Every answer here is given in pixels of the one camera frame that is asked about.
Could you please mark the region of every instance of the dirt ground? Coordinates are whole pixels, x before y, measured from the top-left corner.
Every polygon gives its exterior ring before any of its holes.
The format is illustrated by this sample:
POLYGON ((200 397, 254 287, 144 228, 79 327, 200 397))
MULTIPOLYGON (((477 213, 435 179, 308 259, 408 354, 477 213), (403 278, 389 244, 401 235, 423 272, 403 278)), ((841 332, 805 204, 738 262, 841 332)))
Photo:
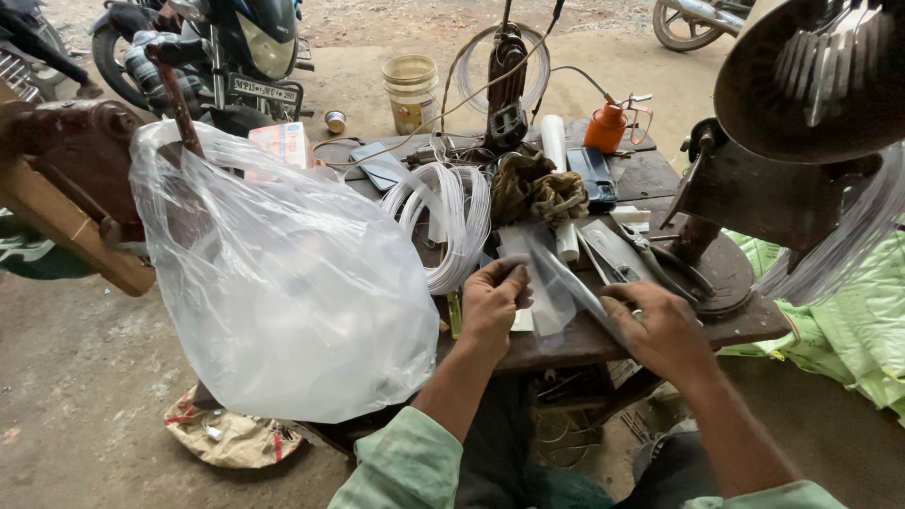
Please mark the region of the dirt ground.
MULTIPOLYGON (((49 0, 44 11, 76 53, 91 48, 87 28, 100 1, 49 0)), ((457 49, 502 12, 501 0, 306 2, 300 33, 315 45, 305 85, 312 139, 328 136, 323 115, 348 115, 345 134, 393 135, 381 66, 393 56, 423 53, 445 76, 457 49)), ((516 1, 512 19, 542 30, 553 2, 516 1)), ((650 31, 653 0, 570 1, 548 39, 554 65, 579 65, 615 97, 652 92, 651 135, 673 166, 695 122, 712 114, 710 92, 733 40, 697 52, 664 50, 650 31)), ((478 51, 474 65, 483 62, 478 51)), ((98 76, 91 58, 80 61, 98 76)), ((72 94, 65 83, 61 97, 72 94)), ((106 97, 116 98, 112 93, 106 97)), ((451 101, 457 98, 452 92, 451 101)), ((541 114, 586 117, 602 104, 576 74, 555 73, 541 114)), ((450 130, 481 128, 461 109, 450 130)), ((724 365, 805 475, 852 508, 901 507, 905 433, 888 416, 829 379, 790 363, 731 359, 724 365)), ((154 288, 131 298, 98 276, 37 282, 0 274, 0 498, 4 507, 325 507, 351 472, 328 447, 304 447, 258 471, 211 467, 179 445, 162 425, 169 405, 195 375, 154 288)), ((675 396, 664 394, 669 416, 675 396)), ((644 415, 650 409, 639 406, 644 415)), ((605 426, 576 470, 621 498, 633 486, 638 439, 619 418, 605 426)), ((562 463, 571 461, 561 457, 562 463)))

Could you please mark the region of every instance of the white bucket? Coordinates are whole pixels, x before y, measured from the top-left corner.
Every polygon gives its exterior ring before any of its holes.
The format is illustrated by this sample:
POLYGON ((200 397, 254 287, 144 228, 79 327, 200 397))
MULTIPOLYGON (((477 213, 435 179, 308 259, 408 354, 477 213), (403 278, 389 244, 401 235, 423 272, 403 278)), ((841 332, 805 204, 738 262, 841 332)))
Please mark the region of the white bucket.
MULTIPOLYGON (((437 116, 433 90, 439 81, 436 62, 423 55, 397 56, 384 64, 384 88, 390 98, 396 132, 412 134, 425 120, 437 116)), ((433 124, 418 133, 430 134, 433 124)))

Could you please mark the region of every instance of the mobile phone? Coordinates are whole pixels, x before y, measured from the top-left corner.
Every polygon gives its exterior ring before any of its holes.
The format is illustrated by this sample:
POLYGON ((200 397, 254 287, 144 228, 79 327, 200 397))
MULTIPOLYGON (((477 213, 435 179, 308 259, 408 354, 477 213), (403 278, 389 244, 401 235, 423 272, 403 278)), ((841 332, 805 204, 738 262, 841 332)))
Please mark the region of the mobile phone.
MULTIPOLYGON (((365 146, 358 147, 349 151, 349 156, 353 161, 361 161, 368 156, 376 154, 382 150, 386 150, 383 141, 372 141, 365 146)), ((381 191, 387 191, 402 181, 402 177, 393 171, 393 168, 402 171, 408 171, 403 164, 393 155, 392 152, 384 152, 379 156, 374 156, 364 160, 358 165, 367 173, 371 182, 381 191)))

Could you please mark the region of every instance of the motorcycle headlight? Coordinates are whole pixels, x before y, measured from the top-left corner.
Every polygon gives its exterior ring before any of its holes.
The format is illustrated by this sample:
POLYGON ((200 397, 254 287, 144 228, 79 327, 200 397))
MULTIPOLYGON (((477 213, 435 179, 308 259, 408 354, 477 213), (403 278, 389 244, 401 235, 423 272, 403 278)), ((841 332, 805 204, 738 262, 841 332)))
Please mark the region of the motorcycle headlight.
POLYGON ((236 13, 239 17, 239 25, 248 43, 248 51, 252 54, 252 62, 271 78, 280 78, 289 70, 290 64, 295 59, 295 40, 287 43, 277 43, 263 30, 248 20, 245 16, 236 13))

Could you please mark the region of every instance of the green sleeve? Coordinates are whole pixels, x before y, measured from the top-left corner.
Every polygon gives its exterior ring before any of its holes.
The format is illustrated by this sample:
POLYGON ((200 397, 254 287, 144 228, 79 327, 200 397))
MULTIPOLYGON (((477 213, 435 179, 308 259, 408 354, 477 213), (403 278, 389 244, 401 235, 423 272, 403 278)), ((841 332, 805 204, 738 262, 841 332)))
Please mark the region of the green sleeve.
POLYGON ((328 509, 447 509, 459 485, 462 444, 420 410, 405 407, 355 443, 358 468, 328 509))
POLYGON ((764 491, 723 500, 704 496, 685 503, 683 509, 845 509, 838 500, 811 481, 795 481, 764 491))

